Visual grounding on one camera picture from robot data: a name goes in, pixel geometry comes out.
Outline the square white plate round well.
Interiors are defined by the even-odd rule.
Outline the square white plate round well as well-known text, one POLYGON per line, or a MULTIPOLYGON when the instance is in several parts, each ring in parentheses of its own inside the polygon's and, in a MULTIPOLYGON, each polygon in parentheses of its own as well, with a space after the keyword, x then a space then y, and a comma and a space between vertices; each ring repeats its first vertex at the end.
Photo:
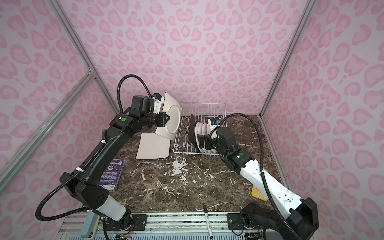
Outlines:
POLYGON ((170 120, 167 122, 165 127, 157 127, 155 133, 159 136, 174 141, 180 126, 181 106, 170 94, 165 93, 164 97, 165 101, 161 112, 167 113, 170 116, 170 120))

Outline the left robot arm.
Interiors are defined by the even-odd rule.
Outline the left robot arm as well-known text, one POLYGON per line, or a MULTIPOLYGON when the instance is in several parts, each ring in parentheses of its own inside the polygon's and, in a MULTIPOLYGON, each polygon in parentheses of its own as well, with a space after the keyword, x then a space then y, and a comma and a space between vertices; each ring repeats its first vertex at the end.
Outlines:
POLYGON ((173 140, 178 127, 170 124, 179 123, 180 110, 179 103, 169 94, 134 96, 132 105, 115 116, 86 160, 72 173, 62 174, 61 187, 106 223, 115 224, 119 230, 130 229, 131 211, 110 196, 99 182, 121 147, 142 129, 155 126, 157 136, 173 140))

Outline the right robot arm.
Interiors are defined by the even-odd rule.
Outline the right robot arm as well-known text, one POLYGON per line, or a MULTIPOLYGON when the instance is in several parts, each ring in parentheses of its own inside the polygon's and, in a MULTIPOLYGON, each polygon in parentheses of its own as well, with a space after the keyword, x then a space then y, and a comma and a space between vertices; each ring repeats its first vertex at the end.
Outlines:
POLYGON ((244 226, 260 226, 278 232, 285 240, 309 240, 319 228, 318 206, 288 190, 249 152, 241 149, 228 127, 197 123, 196 147, 203 153, 218 154, 227 167, 251 182, 270 201, 272 208, 250 203, 241 210, 244 226))

